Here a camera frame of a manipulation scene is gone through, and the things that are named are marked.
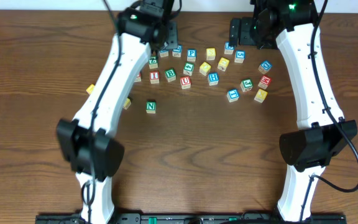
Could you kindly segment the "green N block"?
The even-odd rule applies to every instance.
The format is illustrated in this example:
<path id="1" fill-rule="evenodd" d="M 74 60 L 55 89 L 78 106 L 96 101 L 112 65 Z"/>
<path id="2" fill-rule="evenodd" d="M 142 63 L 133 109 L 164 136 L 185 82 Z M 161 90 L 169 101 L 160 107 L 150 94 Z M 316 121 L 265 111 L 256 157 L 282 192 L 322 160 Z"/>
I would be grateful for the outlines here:
<path id="1" fill-rule="evenodd" d="M 157 104 L 154 101 L 147 101 L 145 106 L 146 112 L 148 114 L 155 114 L 157 110 Z"/>

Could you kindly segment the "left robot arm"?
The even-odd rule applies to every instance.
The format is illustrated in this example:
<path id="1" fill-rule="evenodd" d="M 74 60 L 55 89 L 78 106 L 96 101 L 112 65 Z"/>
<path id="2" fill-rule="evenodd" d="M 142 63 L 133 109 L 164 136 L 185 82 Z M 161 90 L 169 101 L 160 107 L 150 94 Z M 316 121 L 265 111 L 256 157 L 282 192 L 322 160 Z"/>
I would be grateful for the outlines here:
<path id="1" fill-rule="evenodd" d="M 82 223 L 108 223 L 114 213 L 112 178 L 124 156 L 115 140 L 124 103 L 153 51 L 178 45 L 177 23 L 128 7 L 113 19 L 116 32 L 92 93 L 73 119 L 57 124 L 64 160 L 81 187 Z"/>

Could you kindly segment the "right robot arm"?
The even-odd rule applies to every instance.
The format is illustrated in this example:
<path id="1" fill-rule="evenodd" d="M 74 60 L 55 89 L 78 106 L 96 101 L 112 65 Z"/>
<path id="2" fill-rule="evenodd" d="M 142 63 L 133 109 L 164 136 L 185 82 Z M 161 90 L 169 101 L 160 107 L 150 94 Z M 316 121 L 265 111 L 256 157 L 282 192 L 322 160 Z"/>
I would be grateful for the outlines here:
<path id="1" fill-rule="evenodd" d="M 260 223 L 342 223 L 340 215 L 313 215 L 311 203 L 323 172 L 345 147 L 357 124 L 346 120 L 329 82 L 320 42 L 323 10 L 313 1 L 254 1 L 252 17 L 234 18 L 229 45 L 254 45 L 281 52 L 295 97 L 297 127 L 280 136 L 287 164 L 282 195 Z"/>

